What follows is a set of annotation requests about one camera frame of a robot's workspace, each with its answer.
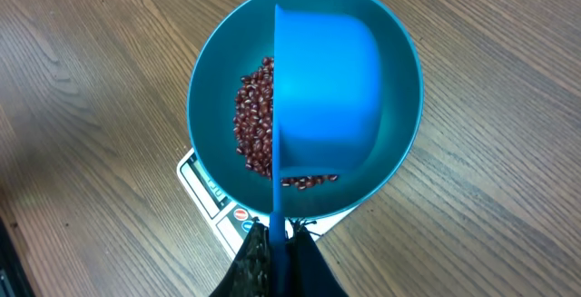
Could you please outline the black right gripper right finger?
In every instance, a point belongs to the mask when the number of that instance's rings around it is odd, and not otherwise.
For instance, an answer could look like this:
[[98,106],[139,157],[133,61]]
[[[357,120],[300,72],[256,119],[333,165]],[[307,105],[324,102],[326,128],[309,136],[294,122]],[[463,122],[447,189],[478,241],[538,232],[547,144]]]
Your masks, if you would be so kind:
[[308,226],[314,220],[290,220],[293,230],[288,240],[290,254],[289,296],[348,297],[314,242]]

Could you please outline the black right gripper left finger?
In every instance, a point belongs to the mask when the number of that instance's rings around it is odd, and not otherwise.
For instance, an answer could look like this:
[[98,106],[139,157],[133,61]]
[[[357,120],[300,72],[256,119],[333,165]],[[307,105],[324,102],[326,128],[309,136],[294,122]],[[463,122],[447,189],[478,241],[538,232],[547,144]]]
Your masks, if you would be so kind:
[[269,297],[271,249],[268,228],[253,222],[240,250],[211,297]]

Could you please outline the blue plastic measuring scoop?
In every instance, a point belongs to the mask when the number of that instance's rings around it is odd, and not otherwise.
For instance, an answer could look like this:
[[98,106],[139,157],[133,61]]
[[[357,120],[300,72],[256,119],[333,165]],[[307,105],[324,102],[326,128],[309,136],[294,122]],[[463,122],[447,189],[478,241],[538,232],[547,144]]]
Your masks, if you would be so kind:
[[350,15],[274,11],[271,292],[287,290],[281,180],[350,173],[379,130],[381,66],[371,31]]

